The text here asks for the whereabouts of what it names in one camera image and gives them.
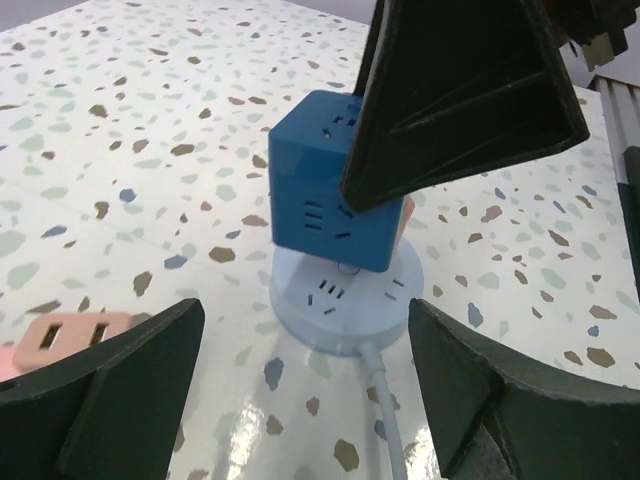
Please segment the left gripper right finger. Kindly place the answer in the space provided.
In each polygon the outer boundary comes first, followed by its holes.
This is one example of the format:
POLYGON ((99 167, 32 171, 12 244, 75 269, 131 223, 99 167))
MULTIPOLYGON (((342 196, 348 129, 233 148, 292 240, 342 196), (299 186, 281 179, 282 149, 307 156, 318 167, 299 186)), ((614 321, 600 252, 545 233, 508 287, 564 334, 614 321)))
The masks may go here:
POLYGON ((409 337, 442 477, 638 478, 638 391, 549 366, 421 299, 409 337))

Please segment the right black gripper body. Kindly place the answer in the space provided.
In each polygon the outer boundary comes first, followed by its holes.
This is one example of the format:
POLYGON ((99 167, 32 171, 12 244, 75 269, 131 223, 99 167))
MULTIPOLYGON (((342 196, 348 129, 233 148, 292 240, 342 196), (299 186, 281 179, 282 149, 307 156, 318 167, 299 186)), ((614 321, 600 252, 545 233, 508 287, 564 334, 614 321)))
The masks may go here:
POLYGON ((588 70, 629 49, 625 29, 637 21, 639 0, 544 0, 558 47, 581 50, 588 70))

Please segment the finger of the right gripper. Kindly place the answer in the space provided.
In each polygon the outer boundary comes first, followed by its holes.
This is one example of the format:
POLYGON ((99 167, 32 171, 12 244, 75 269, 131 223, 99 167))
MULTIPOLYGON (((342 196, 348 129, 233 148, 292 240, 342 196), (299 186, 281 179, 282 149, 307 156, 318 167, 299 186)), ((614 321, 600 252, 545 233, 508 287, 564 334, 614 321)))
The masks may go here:
POLYGON ((589 136, 540 1, 380 1, 354 92, 341 191, 357 212, 589 136))

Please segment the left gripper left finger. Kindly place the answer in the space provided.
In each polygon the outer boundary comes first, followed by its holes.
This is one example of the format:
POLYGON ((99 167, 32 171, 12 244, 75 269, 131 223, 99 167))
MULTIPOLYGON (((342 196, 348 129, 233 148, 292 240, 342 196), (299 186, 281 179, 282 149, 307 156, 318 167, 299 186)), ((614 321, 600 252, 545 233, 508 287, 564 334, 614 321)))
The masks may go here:
POLYGON ((203 329, 201 302, 181 300, 2 382, 2 478, 165 478, 203 329))

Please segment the pink brown plug adapter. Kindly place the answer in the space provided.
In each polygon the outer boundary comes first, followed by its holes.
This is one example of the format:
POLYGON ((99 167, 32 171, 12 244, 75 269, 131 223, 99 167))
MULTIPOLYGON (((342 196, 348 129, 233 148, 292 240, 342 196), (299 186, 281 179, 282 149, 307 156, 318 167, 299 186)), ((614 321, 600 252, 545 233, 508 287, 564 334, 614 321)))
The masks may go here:
POLYGON ((120 335, 133 326, 125 312, 50 313, 33 320, 13 355, 20 373, 28 373, 120 335))

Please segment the pink power strip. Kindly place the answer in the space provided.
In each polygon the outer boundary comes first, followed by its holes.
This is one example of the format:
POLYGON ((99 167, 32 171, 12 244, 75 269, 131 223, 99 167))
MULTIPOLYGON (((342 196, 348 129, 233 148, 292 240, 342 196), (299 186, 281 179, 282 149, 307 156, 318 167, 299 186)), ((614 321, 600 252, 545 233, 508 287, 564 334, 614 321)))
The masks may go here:
POLYGON ((9 381, 15 377, 21 375, 20 371, 15 365, 14 354, 16 352, 16 346, 2 345, 0 347, 0 382, 9 381))

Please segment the orange pink plug adapter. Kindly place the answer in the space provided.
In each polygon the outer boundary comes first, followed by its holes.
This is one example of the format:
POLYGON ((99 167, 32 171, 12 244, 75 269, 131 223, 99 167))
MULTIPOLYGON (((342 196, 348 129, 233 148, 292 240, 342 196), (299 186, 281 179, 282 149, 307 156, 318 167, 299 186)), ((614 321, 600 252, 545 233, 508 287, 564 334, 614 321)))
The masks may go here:
POLYGON ((399 242, 404 235, 406 226, 415 209, 415 201, 411 195, 406 195, 403 202, 402 214, 398 224, 396 242, 399 242))

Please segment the blue cube socket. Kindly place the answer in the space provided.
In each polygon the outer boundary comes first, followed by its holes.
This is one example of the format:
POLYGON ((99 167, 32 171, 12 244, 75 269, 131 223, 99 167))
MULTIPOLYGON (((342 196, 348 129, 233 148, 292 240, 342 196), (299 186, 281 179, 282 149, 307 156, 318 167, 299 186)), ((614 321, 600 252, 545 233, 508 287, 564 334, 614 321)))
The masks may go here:
POLYGON ((309 93, 268 134, 273 242, 372 272, 389 268, 405 200, 355 213, 340 180, 362 99, 309 93))

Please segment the blue round socket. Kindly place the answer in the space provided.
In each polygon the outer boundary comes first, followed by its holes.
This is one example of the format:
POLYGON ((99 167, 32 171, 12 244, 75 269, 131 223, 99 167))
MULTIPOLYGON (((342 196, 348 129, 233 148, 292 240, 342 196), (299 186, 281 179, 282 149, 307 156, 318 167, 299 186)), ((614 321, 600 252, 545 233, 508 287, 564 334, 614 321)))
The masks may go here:
POLYGON ((382 273, 278 247, 270 299, 281 323, 310 348, 357 356, 361 346, 392 345, 407 329, 409 303, 423 295, 421 260, 403 238, 382 273))

